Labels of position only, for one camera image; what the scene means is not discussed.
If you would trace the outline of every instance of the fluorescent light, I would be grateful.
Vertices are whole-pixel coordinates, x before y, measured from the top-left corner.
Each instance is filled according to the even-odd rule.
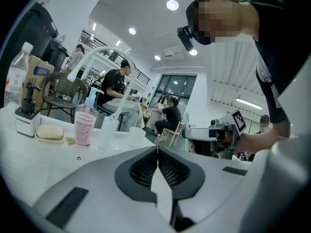
[[[192,49],[191,51],[189,51],[189,53],[193,56],[196,56],[198,54],[198,51],[196,49]]]
[[[129,31],[131,34],[136,34],[136,30],[133,29],[133,28],[129,28],[128,31]]]
[[[241,102],[241,103],[245,103],[247,105],[253,106],[253,107],[255,107],[257,109],[260,109],[260,110],[262,109],[262,107],[260,107],[260,106],[258,106],[256,104],[250,103],[248,101],[242,100],[242,99],[236,99],[236,101]]]
[[[166,7],[167,7],[169,10],[176,10],[176,9],[178,9],[178,2],[176,2],[175,0],[169,0],[169,1],[166,3]]]

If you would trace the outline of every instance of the wicker chair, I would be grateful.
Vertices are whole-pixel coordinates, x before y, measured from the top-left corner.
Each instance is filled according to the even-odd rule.
[[[75,109],[78,106],[76,103],[72,102],[73,96],[76,93],[77,89],[79,88],[82,91],[82,98],[79,102],[81,104],[87,95],[87,87],[86,85],[79,79],[76,78],[74,82],[70,82],[67,79],[68,74],[64,72],[56,72],[48,75],[43,82],[43,88],[42,88],[42,103],[40,106],[40,109],[42,110],[42,107],[44,103],[46,102],[48,104],[47,109],[43,110],[49,110],[48,116],[50,114],[50,111],[53,109],[61,109],[66,114],[70,115],[71,122],[74,123],[74,113]],[[54,85],[56,85],[55,81],[58,80],[58,84],[56,89],[54,89],[54,92],[51,94],[48,94],[47,96],[44,95],[45,89],[49,88],[47,85],[51,82],[54,82]],[[58,98],[58,94],[63,94],[66,96],[71,97],[71,100],[65,100],[62,98]],[[70,109],[70,114],[65,111],[64,109]]]

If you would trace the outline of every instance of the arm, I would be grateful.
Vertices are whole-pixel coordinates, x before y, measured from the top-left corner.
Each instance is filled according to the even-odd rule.
[[[158,114],[162,114],[163,113],[162,109],[151,109],[151,110],[156,112],[156,113],[158,113]]]
[[[124,96],[123,94],[118,93],[118,92],[112,90],[112,88],[108,88],[106,90],[106,94],[109,95],[109,96],[115,97],[115,98],[119,98],[119,99],[123,98],[123,96]],[[134,100],[132,96],[128,96],[127,99],[128,100]]]
[[[273,124],[273,128],[261,134],[242,134],[235,152],[257,153],[268,150],[275,142],[289,137],[290,124],[288,120]]]

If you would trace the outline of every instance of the railing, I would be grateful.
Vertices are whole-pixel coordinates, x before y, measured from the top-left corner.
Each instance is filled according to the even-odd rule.
[[[81,32],[79,41],[92,49],[107,46],[104,42],[91,36],[88,32],[85,31]],[[116,63],[118,66],[120,66],[122,60],[124,60],[124,57],[122,55],[119,55],[117,52],[100,51],[99,53],[102,54],[104,57],[108,58],[110,61]],[[150,79],[145,74],[143,74],[137,67],[135,68],[135,70],[135,78],[141,81],[143,84],[147,85]]]

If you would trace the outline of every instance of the clear plastic cup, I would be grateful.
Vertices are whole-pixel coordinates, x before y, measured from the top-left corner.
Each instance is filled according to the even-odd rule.
[[[131,147],[140,147],[146,132],[138,127],[131,127],[127,142]]]

